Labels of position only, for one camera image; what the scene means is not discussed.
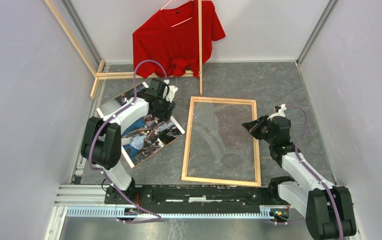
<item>gray floor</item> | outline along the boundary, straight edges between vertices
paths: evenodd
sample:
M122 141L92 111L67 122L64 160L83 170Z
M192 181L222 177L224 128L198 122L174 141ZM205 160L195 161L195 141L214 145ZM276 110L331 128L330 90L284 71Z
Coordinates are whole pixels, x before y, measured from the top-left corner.
M111 65L105 70L131 71L127 68L131 67ZM308 131L300 148L320 174L330 181L333 180L306 89L293 62L207 63L203 69L205 97L256 100L259 116L272 114L273 107L282 103L304 107L308 112ZM137 79L137 84L141 82L142 79ZM178 107L173 116L186 130L190 98L199 96L199 82L193 77L172 77L170 83L179 88L175 97ZM101 102L104 103L132 87L131 79L107 80ZM303 130L304 116L295 109L288 109L286 114L292 121L291 140L297 142ZM137 184L190 184L181 180L185 138L184 135L134 169L130 169L123 159L121 162ZM270 178L287 175L271 160L267 143L260 141L259 146L262 184L268 184ZM213 172L211 168L207 169L207 173ZM99 172L91 172L89 168L85 168L82 184L100 184L102 181L103 177Z

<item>wooden stick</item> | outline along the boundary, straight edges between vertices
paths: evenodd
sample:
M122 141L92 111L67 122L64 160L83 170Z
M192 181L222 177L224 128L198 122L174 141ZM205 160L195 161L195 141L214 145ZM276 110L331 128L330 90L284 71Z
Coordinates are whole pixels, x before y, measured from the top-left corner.
M218 97L204 97L204 96L193 96L191 98L198 103L243 104L243 105L252 105L252 106L257 104L257 102L252 99L218 98Z
M99 62L99 66L98 66L98 71L97 71L97 77L95 78L94 80L94 85L92 86L92 90L91 90L91 98L93 99L97 93L97 88L98 88L98 83L99 83L99 78L98 78L98 73L101 73L102 70L104 69L104 59L101 59L101 61Z
M60 12L58 11L57 7L54 5L52 0L45 0L46 4L48 5L49 9L51 10L52 14L54 14L55 18L57 19L58 23L63 28L66 35L69 37L70 41L72 42L73 46L76 48L79 55L82 57L83 61L85 62L86 66L88 66L89 70L91 71L92 75L94 77L97 77L96 70L91 64L91 61L88 59L88 57L84 54L84 51L80 44L78 43L76 37L73 35L71 29L68 27L66 21L61 16Z
M186 132L185 152L183 154L182 180L202 182L202 183L212 183L212 184L224 184L224 185L232 185L232 186L260 187L261 186L260 149L259 149L258 141L255 138L253 138L255 181L238 181L238 180L188 176L189 150L191 145L192 121L194 116L195 103L251 105L252 120L257 119L257 102L255 100L192 96L191 102L189 105L188 128Z
M198 0L198 42L199 42L199 62L200 62L200 95L203 94L203 20L202 20L202 0Z
M191 102L189 104L188 127L186 130L185 152L183 154L182 179L187 178L187 175L188 175L189 147L191 145L191 130L192 130L192 119L194 116L194 105L195 105L194 99L193 97L191 97Z
M133 72L132 71L129 71L129 72L103 72L103 73L98 73L97 72L97 76L98 77L129 76L129 75L133 76ZM186 70L184 76L185 75L186 76L189 76L189 75L193 76L193 72L191 70Z
M185 73L184 75L182 75L180 77L183 78L183 77L193 77L193 76L194 76L193 73ZM116 74L116 75L111 75L111 76L99 76L98 78L100 80L102 80L102 79L105 79L105 80L108 80L108 79L132 79L133 78L133 72L130 75L128 75L128 74ZM141 79L142 77L136 75L136 78L137 79ZM155 74L151 74L147 78L148 79L150 79L150 78L159 78L159 76L157 76Z
M222 184L222 185L230 185L230 186L247 186L247 187L261 186L261 184L255 181L239 181L239 180L227 180L227 179L193 177L193 176L182 177L182 180L199 182L199 183Z

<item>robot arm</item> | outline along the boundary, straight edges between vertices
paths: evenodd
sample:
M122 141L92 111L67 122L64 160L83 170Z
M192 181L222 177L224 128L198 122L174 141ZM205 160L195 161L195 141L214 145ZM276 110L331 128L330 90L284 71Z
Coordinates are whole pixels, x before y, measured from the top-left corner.
M152 79L148 88L137 93L137 99L129 99L128 103L103 119L91 117L86 125L82 141L81 155L89 159L89 152L94 136L102 124L111 119L95 144L92 164L104 169L111 181L122 191L134 185L132 177L119 163L121 156L122 133L137 119L152 114L161 121L168 121L177 103L173 101L177 87L169 85L169 81Z
M287 201L306 219L314 239L337 238L338 221L344 236L355 235L357 228L349 190L327 181L306 161L290 141L291 121L286 118L285 110L284 104L276 106L273 115L242 124L253 137L269 144L272 159L292 176L271 179L271 193ZM332 201L337 206L340 219L336 218Z

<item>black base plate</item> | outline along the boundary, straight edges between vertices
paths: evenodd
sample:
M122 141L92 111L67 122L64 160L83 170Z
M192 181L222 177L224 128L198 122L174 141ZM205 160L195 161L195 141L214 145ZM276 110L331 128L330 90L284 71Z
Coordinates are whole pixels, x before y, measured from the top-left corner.
M137 185L127 191L130 199L159 214L259 213L260 205L287 205L269 194L267 187L225 185ZM205 197L212 202L194 201ZM128 204L113 188L107 189L105 204Z

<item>framed photograph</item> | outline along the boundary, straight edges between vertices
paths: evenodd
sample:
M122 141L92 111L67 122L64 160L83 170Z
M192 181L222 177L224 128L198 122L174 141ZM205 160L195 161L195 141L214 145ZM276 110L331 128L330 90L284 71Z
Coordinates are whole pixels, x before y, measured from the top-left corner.
M143 82L136 86L137 90L147 88ZM133 88L112 100L100 105L95 110L103 118L118 110L126 104L126 101L134 97ZM149 159L164 147L185 134L183 128L174 117L168 121L160 121L158 118L147 114L137 119L122 133L122 156L131 168Z
M136 86L136 90L140 91L145 88L147 88L148 85L146 82L143 82ZM103 118L106 115L111 114L112 112L119 109L121 106L126 104L127 99L131 99L134 96L133 88L129 89L128 91L124 92L123 94L109 100L108 102L101 104L98 106L95 111L98 113L100 118Z
M191 97L182 180L260 187L259 143L242 127L256 119L255 100Z

